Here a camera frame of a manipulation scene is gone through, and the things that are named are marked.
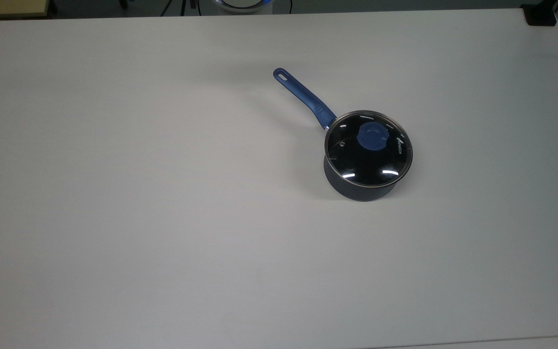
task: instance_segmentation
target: saucepan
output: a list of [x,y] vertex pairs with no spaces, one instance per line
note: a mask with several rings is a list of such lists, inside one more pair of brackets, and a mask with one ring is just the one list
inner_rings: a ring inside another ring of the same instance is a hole
[[392,118],[375,111],[335,114],[286,69],[273,76],[316,115],[326,130],[324,173],[341,195],[356,201],[385,196],[408,172],[412,145]]

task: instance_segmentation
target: table surface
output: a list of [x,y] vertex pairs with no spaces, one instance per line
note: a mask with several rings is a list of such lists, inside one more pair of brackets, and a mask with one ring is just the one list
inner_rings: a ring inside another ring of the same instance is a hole
[[558,349],[558,337],[425,345],[419,349]]
[[0,17],[46,16],[48,0],[0,0]]
[[[383,112],[357,203],[324,131]],[[558,335],[558,26],[520,9],[0,22],[0,348]]]

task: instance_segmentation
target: blue handle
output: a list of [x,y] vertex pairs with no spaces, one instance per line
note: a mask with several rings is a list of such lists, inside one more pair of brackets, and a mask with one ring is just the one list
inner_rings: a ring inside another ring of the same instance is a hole
[[335,120],[335,114],[330,111],[326,104],[324,104],[318,97],[316,97],[316,95],[303,86],[301,82],[292,77],[286,69],[275,69],[275,71],[273,71],[273,77],[275,77],[277,81],[281,82],[281,84],[288,89],[288,91],[292,92],[293,95],[300,99],[301,102],[314,112],[314,115],[316,115],[316,119],[318,119],[322,128],[326,130],[328,125]]

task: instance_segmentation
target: blue lid knob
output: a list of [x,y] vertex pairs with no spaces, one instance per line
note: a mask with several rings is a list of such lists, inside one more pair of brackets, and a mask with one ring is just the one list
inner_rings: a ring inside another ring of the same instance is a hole
[[387,146],[389,130],[378,122],[370,121],[361,125],[356,140],[367,150],[381,150]]

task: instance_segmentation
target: pot lid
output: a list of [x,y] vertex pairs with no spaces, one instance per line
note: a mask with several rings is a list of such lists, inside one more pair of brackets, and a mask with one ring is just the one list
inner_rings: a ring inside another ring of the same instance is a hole
[[326,157],[354,185],[378,188],[396,183],[412,163],[412,145],[393,119],[374,111],[338,117],[328,129]]

